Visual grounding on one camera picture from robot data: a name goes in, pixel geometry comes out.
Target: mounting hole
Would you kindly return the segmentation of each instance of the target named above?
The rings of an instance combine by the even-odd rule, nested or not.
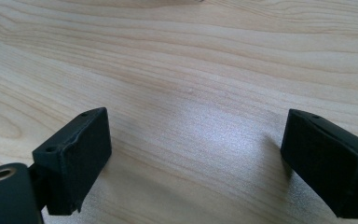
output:
[[[0,170],[0,181],[13,176],[14,174],[16,174],[16,168],[14,167],[4,168]]]
[[[48,147],[48,148],[46,148],[45,150],[46,150],[46,152],[53,152],[53,151],[55,151],[57,148],[56,147]]]

